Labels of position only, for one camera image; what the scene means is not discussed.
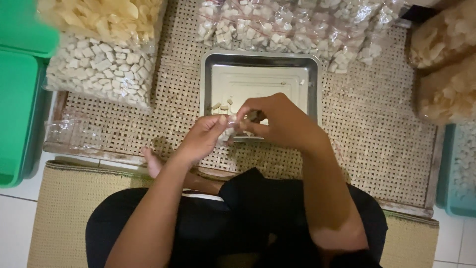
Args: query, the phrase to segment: metal tray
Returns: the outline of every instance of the metal tray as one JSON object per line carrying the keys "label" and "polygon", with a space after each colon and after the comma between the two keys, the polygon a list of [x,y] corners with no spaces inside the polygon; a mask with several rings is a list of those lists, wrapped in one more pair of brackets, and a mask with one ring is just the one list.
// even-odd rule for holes
{"label": "metal tray", "polygon": [[[321,63],[314,55],[209,51],[203,55],[200,66],[200,116],[211,114],[210,107],[215,104],[213,98],[216,94],[224,95],[226,91],[233,94],[235,90],[243,92],[248,88],[251,91],[264,89],[265,96],[273,90],[284,90],[299,108],[321,125],[320,69]],[[243,95],[246,94],[240,97],[241,103],[244,102]],[[234,140],[261,142],[262,138],[239,136]]]}

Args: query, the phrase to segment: person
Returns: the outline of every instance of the person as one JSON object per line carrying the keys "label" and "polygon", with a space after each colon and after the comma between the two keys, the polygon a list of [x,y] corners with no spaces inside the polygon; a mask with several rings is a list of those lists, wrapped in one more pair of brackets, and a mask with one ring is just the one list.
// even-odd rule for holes
{"label": "person", "polygon": [[[251,110],[268,125],[244,119]],[[227,127],[224,115],[200,117],[166,163],[142,149],[150,188],[114,193],[92,213],[89,267],[225,267],[233,256],[233,267],[379,267],[384,213],[346,184],[327,134],[282,93],[246,100],[237,119],[241,130],[299,150],[302,180],[267,179],[256,168],[226,182],[190,173]]]}

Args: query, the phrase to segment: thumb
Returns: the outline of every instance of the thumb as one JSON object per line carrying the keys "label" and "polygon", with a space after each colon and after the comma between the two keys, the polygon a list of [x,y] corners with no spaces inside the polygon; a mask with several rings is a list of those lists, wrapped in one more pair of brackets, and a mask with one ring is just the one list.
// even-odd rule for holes
{"label": "thumb", "polygon": [[225,131],[225,129],[227,128],[227,125],[228,125],[227,117],[224,115],[220,115],[220,118],[218,118],[217,122],[212,127],[212,129],[210,129],[209,133],[213,137],[218,138],[220,134],[222,134]]}
{"label": "thumb", "polygon": [[248,131],[254,135],[258,135],[263,138],[268,138],[269,126],[260,123],[253,123],[248,119],[245,119],[240,122],[239,127],[241,130]]}

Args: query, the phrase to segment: foot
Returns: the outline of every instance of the foot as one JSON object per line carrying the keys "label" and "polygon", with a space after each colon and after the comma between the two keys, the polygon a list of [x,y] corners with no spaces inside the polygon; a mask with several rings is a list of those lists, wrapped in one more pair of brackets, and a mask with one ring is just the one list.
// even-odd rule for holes
{"label": "foot", "polygon": [[155,179],[157,175],[159,175],[164,163],[154,154],[152,149],[148,148],[147,146],[142,147],[140,151],[146,158],[149,176]]}

